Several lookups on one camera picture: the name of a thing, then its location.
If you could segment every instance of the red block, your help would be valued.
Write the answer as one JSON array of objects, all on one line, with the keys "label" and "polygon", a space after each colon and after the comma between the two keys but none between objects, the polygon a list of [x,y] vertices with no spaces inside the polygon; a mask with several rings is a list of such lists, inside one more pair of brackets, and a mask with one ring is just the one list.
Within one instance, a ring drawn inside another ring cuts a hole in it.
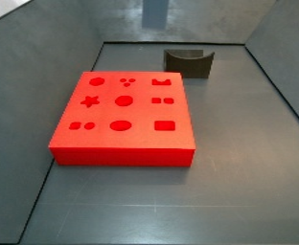
[{"label": "red block", "polygon": [[83,73],[50,150],[59,165],[189,167],[195,138],[181,74]]}]

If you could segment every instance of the metal floor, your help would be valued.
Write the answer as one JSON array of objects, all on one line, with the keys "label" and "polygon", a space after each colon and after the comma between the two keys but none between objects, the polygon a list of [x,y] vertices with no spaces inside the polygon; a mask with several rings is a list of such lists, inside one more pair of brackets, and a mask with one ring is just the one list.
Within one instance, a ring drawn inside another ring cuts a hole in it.
[{"label": "metal floor", "polygon": [[299,122],[246,48],[106,44],[95,70],[162,71],[174,48],[217,53],[185,79],[194,165],[54,164],[23,244],[299,243]]}]

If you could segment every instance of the gray wall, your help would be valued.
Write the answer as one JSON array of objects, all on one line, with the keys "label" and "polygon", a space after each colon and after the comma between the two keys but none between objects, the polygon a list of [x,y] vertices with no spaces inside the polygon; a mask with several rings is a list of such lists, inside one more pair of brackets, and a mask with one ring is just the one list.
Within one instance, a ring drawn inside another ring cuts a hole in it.
[{"label": "gray wall", "polygon": [[299,0],[281,0],[246,46],[299,116]]},{"label": "gray wall", "polygon": [[155,20],[151,25],[149,18],[142,26],[142,0],[83,2],[106,41],[243,44],[276,0],[170,0],[163,29]]},{"label": "gray wall", "polygon": [[103,42],[76,1],[34,1],[0,20],[0,242],[17,242],[51,166],[52,131]]}]

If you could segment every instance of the shaped hole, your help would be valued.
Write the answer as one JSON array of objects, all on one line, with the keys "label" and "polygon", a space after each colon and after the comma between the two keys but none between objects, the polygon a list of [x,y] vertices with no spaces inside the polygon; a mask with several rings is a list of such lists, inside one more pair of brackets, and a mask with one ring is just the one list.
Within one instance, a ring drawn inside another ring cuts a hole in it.
[{"label": "shaped hole", "polygon": [[94,104],[99,104],[99,103],[100,103],[99,96],[96,97],[87,96],[80,104],[86,104],[87,108],[90,108]]},{"label": "shaped hole", "polygon": [[153,85],[167,85],[167,86],[170,86],[171,85],[171,80],[166,79],[163,81],[159,81],[157,79],[153,79]]},{"label": "shaped hole", "polygon": [[165,98],[165,103],[175,103],[174,98]]},{"label": "shaped hole", "polygon": [[131,96],[119,96],[115,100],[119,106],[128,106],[134,103],[134,98]]},{"label": "shaped hole", "polygon": [[153,103],[162,103],[162,98],[153,98]]},{"label": "shaped hole", "polygon": [[175,131],[175,121],[155,121],[157,131]]},{"label": "shaped hole", "polygon": [[84,125],[84,128],[86,128],[87,130],[91,130],[91,129],[95,128],[95,124],[94,124],[92,122],[88,122],[88,123]]},{"label": "shaped hole", "polygon": [[80,129],[80,127],[82,127],[82,122],[72,122],[71,126],[70,126],[70,129],[71,130],[78,130],[78,129]]},{"label": "shaped hole", "polygon": [[132,127],[132,123],[128,121],[115,121],[111,123],[110,127],[115,131],[126,131]]},{"label": "shaped hole", "polygon": [[100,86],[104,84],[104,78],[92,78],[90,80],[90,84],[94,86]]}]

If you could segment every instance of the rectangular hole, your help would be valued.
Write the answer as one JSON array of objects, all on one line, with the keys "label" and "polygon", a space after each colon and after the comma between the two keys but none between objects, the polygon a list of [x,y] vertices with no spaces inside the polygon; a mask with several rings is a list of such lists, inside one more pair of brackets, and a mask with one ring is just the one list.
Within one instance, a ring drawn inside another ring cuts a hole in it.
[{"label": "rectangular hole", "polygon": [[155,130],[157,131],[174,131],[175,121],[155,121]]}]

